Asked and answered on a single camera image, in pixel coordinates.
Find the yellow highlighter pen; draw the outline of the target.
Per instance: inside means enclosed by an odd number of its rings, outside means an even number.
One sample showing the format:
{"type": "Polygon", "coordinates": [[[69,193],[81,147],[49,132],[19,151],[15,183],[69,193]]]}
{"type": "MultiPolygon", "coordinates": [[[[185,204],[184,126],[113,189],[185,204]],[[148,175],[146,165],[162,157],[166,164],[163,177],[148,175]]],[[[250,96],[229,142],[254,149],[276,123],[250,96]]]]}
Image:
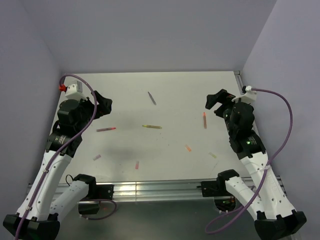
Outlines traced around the yellow highlighter pen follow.
{"type": "Polygon", "coordinates": [[[157,125],[148,125],[148,124],[144,124],[142,125],[142,127],[144,128],[150,128],[150,129],[162,129],[161,126],[157,126],[157,125]]]}

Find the yellow pen cap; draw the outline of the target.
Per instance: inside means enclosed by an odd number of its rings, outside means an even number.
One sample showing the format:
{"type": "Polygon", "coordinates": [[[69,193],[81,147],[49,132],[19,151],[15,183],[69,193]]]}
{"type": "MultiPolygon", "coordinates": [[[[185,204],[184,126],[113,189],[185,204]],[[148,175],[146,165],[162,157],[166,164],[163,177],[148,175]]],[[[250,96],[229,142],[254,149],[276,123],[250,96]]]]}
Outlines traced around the yellow pen cap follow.
{"type": "Polygon", "coordinates": [[[208,154],[209,154],[210,156],[212,156],[213,158],[215,158],[215,159],[217,158],[217,156],[216,156],[215,154],[213,154],[212,152],[209,152],[208,154]]]}

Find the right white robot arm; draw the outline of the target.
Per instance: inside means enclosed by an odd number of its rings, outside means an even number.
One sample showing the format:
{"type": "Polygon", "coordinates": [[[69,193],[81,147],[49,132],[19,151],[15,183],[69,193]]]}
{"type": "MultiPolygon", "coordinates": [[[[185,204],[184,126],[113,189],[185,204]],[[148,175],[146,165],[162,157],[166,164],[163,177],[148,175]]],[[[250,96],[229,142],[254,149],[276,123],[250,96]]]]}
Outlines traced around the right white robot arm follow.
{"type": "Polygon", "coordinates": [[[253,129],[255,116],[252,103],[257,99],[259,91],[258,88],[244,86],[241,96],[221,89],[206,97],[206,109],[210,110],[215,104],[220,104],[214,113],[224,120],[230,146],[256,188],[250,189],[233,169],[220,172],[214,191],[234,196],[242,206],[233,210],[235,217],[223,227],[214,231],[206,229],[208,235],[224,231],[244,212],[253,218],[255,230],[262,240],[279,240],[291,236],[307,222],[305,214],[297,211],[288,200],[271,167],[272,161],[289,139],[285,138],[280,148],[269,157],[261,138],[253,129]]]}

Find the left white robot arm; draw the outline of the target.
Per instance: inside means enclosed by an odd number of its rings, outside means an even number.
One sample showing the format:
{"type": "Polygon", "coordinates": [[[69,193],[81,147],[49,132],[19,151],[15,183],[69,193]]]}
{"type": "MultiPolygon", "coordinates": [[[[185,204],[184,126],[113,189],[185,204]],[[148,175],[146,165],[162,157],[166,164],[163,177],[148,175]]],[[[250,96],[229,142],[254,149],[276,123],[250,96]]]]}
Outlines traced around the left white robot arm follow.
{"type": "Polygon", "coordinates": [[[54,240],[63,219],[82,199],[96,197],[93,176],[79,174],[54,199],[63,173],[82,142],[81,131],[88,123],[112,111],[112,100],[93,92],[97,105],[88,97],[71,97],[60,103],[57,121],[47,139],[41,167],[22,205],[5,216],[3,226],[18,240],[54,240]]]}

